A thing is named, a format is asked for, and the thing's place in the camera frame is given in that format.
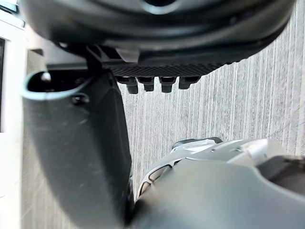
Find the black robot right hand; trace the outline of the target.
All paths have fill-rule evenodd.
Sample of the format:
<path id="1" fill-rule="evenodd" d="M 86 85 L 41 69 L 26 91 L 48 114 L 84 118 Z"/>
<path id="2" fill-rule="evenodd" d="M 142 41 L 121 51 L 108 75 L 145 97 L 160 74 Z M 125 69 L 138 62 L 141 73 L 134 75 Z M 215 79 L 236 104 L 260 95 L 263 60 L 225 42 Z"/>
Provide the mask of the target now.
<path id="1" fill-rule="evenodd" d="M 267 46 L 292 0 L 24 0 L 30 27 L 86 70 L 48 70 L 27 82 L 30 133 L 61 206 L 82 229 L 120 229 L 133 206 L 132 159 L 118 83 L 178 70 L 211 72 Z"/>

